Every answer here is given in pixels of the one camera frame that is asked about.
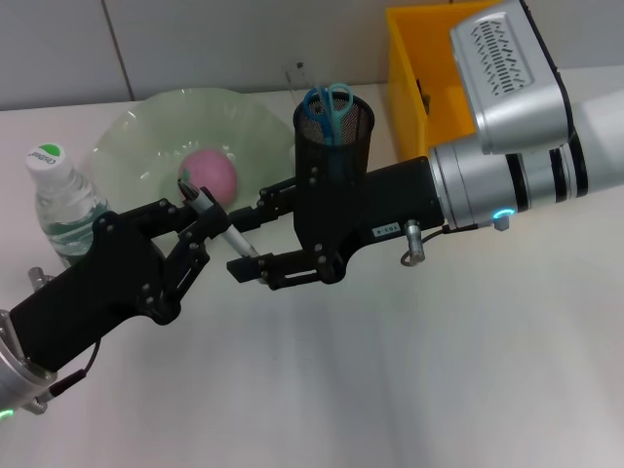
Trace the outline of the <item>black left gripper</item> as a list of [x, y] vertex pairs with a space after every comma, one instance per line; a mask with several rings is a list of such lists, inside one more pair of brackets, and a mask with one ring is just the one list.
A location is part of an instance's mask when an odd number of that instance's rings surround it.
[[[210, 260], [205, 241], [229, 226], [223, 208], [207, 197], [182, 208], [161, 199], [102, 215], [88, 253], [11, 310], [25, 357], [59, 371], [133, 317], [168, 325]], [[163, 257], [151, 239], [173, 231], [177, 243]]]

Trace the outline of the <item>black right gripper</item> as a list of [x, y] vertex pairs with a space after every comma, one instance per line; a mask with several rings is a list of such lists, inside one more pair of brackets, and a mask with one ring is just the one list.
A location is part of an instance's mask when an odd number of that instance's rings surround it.
[[254, 207], [235, 210], [228, 218], [248, 232], [292, 212], [302, 250], [228, 261], [227, 270], [238, 283], [261, 280], [272, 291], [317, 282], [332, 285], [345, 277], [355, 252], [404, 236], [409, 221], [421, 230], [445, 222], [426, 157], [369, 172], [354, 182], [321, 175], [315, 183], [295, 187], [295, 179], [289, 178], [262, 188]]

